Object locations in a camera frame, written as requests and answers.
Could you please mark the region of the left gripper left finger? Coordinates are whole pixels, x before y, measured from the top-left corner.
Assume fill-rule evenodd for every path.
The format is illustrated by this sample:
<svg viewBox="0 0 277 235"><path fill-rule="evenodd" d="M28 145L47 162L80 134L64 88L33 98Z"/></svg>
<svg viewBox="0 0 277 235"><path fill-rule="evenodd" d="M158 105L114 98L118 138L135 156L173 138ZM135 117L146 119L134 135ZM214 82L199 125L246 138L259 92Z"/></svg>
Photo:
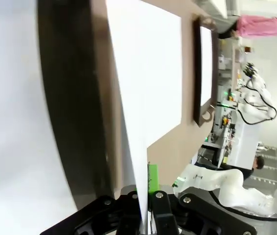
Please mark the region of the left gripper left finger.
<svg viewBox="0 0 277 235"><path fill-rule="evenodd" d="M41 232L43 235L138 235L142 224L140 193L133 190L118 199L103 195Z"/></svg>

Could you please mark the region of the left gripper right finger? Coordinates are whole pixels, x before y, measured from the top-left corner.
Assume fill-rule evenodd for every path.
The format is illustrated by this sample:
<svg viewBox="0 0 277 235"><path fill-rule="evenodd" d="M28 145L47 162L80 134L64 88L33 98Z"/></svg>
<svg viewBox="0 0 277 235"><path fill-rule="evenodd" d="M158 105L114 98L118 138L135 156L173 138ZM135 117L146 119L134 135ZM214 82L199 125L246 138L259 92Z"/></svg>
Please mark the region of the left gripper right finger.
<svg viewBox="0 0 277 235"><path fill-rule="evenodd" d="M187 193L180 198L160 190L158 167L148 165L149 209L157 234L178 235L179 228L195 235L256 235L255 227Z"/></svg>

